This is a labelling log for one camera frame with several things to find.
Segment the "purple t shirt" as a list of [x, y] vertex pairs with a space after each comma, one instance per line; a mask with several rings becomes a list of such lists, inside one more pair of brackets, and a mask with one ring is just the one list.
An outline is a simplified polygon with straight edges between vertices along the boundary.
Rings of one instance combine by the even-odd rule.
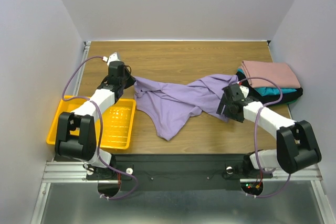
[[227, 117], [216, 113], [222, 88], [238, 82], [236, 75], [225, 74], [212, 74], [186, 85], [135, 79], [136, 107], [151, 118], [157, 136], [166, 141], [170, 141], [190, 117], [202, 112], [227, 122]]

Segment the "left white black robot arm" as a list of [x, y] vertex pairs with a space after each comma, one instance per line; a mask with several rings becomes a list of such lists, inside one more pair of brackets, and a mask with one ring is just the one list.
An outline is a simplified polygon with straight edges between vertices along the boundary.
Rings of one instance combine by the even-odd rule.
[[115, 158], [103, 151], [100, 145], [103, 135], [102, 114], [118, 102], [124, 89], [134, 85], [135, 79], [124, 62], [111, 61], [106, 57], [102, 60], [107, 62], [108, 75], [90, 98], [62, 97], [63, 101], [84, 99], [85, 102], [79, 108], [59, 115], [55, 152], [59, 156], [78, 159], [99, 168], [99, 173], [106, 179], [113, 178], [116, 173], [133, 177], [116, 169]]

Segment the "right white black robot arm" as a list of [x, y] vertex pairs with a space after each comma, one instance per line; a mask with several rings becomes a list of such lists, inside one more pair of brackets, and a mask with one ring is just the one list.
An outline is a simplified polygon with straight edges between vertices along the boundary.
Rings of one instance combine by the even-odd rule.
[[322, 155], [312, 125], [286, 118], [261, 102], [248, 97], [240, 84], [223, 88], [223, 96], [217, 114], [237, 122], [249, 120], [255, 128], [261, 127], [276, 140], [273, 150], [258, 150], [244, 157], [241, 170], [253, 177], [261, 171], [271, 173], [281, 168], [287, 174], [321, 162]]

